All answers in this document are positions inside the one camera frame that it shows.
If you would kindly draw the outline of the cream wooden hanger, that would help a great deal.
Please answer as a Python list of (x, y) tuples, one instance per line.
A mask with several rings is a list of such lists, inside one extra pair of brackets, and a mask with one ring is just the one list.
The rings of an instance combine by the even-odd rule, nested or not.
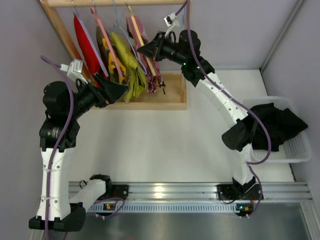
[[(139, 48), (139, 47), (145, 45), (144, 40), (143, 40), (143, 36), (142, 36), (142, 32), (141, 32), (141, 29), (140, 29), (140, 27), (138, 25), (138, 22), (136, 20), (136, 17), (135, 17), (135, 14), (133, 12), (132, 7), (128, 5), (128, 2), (126, 0), (125, 0), (125, 4), (126, 4), (128, 10), (130, 12), (130, 19), (131, 19), (131, 22), (132, 22), (132, 25), (133, 25), (133, 30), (132, 30), (133, 34), (132, 34), (132, 36), (133, 36), (133, 38), (134, 38), (134, 40), (135, 40), (135, 42), (137, 44), (137, 48)], [(147, 65), (148, 65), (148, 67), (149, 67), (151, 75), (153, 77), (155, 77), (156, 76), (156, 71), (155, 71), (155, 69), (154, 69), (154, 67), (152, 65), (151, 60), (148, 57), (146, 57), (145, 61), (146, 61)]]

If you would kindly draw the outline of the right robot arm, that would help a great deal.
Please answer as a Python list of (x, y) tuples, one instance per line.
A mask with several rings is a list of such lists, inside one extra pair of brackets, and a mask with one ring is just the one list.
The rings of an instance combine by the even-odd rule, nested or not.
[(235, 151), (235, 159), (231, 162), (232, 183), (218, 186), (219, 198), (231, 201), (248, 199), (257, 187), (257, 179), (248, 165), (253, 133), (251, 116), (226, 90), (214, 67), (201, 56), (198, 34), (193, 30), (183, 30), (178, 41), (175, 41), (160, 31), (151, 42), (140, 46), (137, 51), (156, 62), (170, 60), (179, 64), (183, 77), (220, 112), (229, 128), (221, 139), (228, 149)]

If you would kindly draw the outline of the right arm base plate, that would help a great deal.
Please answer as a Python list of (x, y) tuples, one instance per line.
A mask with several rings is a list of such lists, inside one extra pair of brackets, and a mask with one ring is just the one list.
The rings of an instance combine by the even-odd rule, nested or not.
[(216, 188), (218, 199), (224, 204), (232, 204), (238, 199), (232, 184), (218, 184)]

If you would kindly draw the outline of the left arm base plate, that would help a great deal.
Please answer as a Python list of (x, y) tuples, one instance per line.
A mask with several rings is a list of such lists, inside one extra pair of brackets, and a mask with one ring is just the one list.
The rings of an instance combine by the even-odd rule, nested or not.
[(111, 188), (111, 198), (121, 198), (126, 200), (129, 195), (129, 185), (127, 184), (113, 184)]

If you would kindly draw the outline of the pink black patterned trousers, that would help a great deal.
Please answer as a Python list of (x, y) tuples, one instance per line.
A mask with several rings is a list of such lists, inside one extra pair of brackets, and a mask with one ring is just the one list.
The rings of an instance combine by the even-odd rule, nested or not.
[(139, 60), (146, 68), (147, 91), (150, 94), (154, 94), (157, 91), (157, 87), (161, 88), (166, 85), (158, 63), (141, 53), (138, 53), (138, 48), (143, 47), (150, 42), (145, 32), (145, 28), (140, 18), (136, 15), (126, 17), (126, 27), (129, 37), (133, 40), (134, 50), (137, 53)]

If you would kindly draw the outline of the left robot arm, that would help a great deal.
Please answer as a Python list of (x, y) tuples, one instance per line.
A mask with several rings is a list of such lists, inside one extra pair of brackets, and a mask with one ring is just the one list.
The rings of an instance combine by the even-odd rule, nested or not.
[(127, 85), (108, 81), (98, 73), (93, 78), (98, 87), (81, 83), (73, 92), (65, 80), (54, 81), (43, 90), (46, 119), (39, 131), (42, 191), (38, 211), (29, 220), (30, 229), (78, 232), (94, 202), (112, 194), (110, 176), (95, 174), (79, 193), (69, 197), (71, 161), (80, 130), (78, 119), (93, 107), (114, 104), (129, 90)]

